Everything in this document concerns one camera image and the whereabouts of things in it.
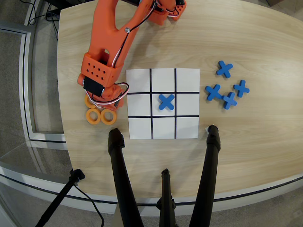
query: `floor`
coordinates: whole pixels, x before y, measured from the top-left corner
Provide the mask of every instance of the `floor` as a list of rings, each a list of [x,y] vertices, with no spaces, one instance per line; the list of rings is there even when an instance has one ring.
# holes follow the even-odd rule
[[[4,200],[22,227],[32,227],[50,202],[11,189],[0,183],[0,201]],[[105,227],[113,215],[103,214]],[[179,227],[188,227],[191,216],[176,216]],[[158,227],[159,217],[142,217],[145,227]],[[96,212],[59,206],[46,227],[99,227]],[[273,199],[240,208],[213,212],[210,227],[303,227],[303,188]]]
[[[272,8],[303,21],[303,0],[284,0],[270,7],[266,0],[246,0]],[[44,5],[41,14],[46,12]],[[19,0],[0,1],[0,20],[23,24],[28,5]],[[53,25],[42,17],[37,20],[33,54],[33,103],[37,131],[63,132],[57,86],[57,40]],[[20,117],[18,91],[18,56],[20,36],[0,32],[0,162],[54,176],[68,177],[71,162],[68,151],[28,148]],[[48,202],[24,195],[0,184],[0,197],[5,196],[16,218],[33,226]],[[212,227],[303,227],[303,189],[245,206],[213,213]],[[46,226],[99,226],[95,212],[65,206]],[[110,226],[111,215],[105,215]],[[190,216],[179,216],[179,225],[188,226]],[[158,226],[159,218],[143,218],[145,226]]]

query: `tripod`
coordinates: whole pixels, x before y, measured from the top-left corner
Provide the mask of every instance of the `tripod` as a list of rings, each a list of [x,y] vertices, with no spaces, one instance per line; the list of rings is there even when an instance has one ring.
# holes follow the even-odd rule
[[[218,155],[221,149],[218,128],[214,125],[208,128],[207,149],[204,160],[204,166],[196,198],[196,203],[191,217],[189,227],[208,227],[212,215],[214,189],[216,184]],[[125,227],[143,227],[140,213],[134,198],[131,183],[128,178],[122,148],[125,147],[124,138],[119,129],[113,129],[109,133],[108,152],[111,157],[113,175],[120,208],[121,218]],[[71,177],[68,183],[63,187],[51,205],[42,215],[36,227],[43,227],[60,205],[72,186],[85,178],[83,172],[79,169],[70,172]],[[160,210],[160,227],[178,227],[175,218],[175,202],[171,196],[170,174],[169,170],[162,171],[162,197],[157,202],[157,208]],[[82,192],[93,203],[97,213],[104,219],[98,211],[93,200]]]

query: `black grid line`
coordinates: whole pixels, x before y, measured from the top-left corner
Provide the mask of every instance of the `black grid line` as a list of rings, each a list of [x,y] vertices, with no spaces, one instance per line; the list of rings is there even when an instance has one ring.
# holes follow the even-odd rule
[[[175,118],[175,117],[188,117],[188,118],[190,118],[190,117],[199,117],[199,115],[177,115],[177,116],[175,116],[175,115],[170,115],[170,116],[168,116],[168,115],[163,115],[163,116],[152,116],[152,118]],[[151,116],[128,116],[128,118],[151,118]]]
[[[174,91],[165,91],[165,92],[151,92],[152,94],[200,94],[199,91],[177,91],[177,92],[174,92]],[[130,92],[130,93],[127,93],[127,95],[149,95],[150,92]]]
[[[177,138],[177,69],[175,68],[175,139]]]
[[[153,120],[152,120],[152,69],[150,69],[150,103],[151,103],[151,139],[153,140]]]

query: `blue x piece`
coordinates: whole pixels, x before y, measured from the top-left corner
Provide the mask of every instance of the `blue x piece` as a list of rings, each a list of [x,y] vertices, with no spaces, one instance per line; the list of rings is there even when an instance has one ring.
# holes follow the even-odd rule
[[[235,98],[235,93],[230,92],[228,96],[223,96],[222,99],[225,101],[224,109],[229,110],[231,105],[237,105],[237,102],[233,99]]]
[[[216,84],[214,86],[214,88],[210,87],[210,86],[207,86],[205,88],[206,91],[209,92],[209,95],[207,97],[207,100],[208,101],[212,101],[214,98],[217,98],[217,99],[222,99],[222,95],[219,94],[219,89],[221,88],[220,85]]]
[[[217,75],[224,74],[226,78],[230,78],[231,74],[229,70],[233,68],[233,65],[232,64],[225,65],[223,61],[219,61],[219,66],[221,67],[221,69],[217,71]]]
[[[172,100],[174,100],[175,96],[170,95],[167,98],[164,95],[159,95],[159,99],[162,101],[161,105],[159,106],[160,110],[163,110],[166,106],[170,109],[173,110],[175,109],[174,105],[170,103]]]
[[[247,88],[247,87],[245,87],[245,84],[246,84],[246,81],[245,80],[241,80],[240,81],[240,85],[235,84],[233,86],[234,89],[238,90],[238,97],[239,98],[243,97],[244,92],[246,92],[246,93],[250,92],[250,89]]]

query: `tic-tac-toe board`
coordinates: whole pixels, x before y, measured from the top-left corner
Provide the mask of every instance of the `tic-tac-toe board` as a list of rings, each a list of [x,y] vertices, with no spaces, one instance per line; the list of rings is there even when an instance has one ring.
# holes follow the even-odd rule
[[[126,71],[130,139],[198,137],[200,69]]]

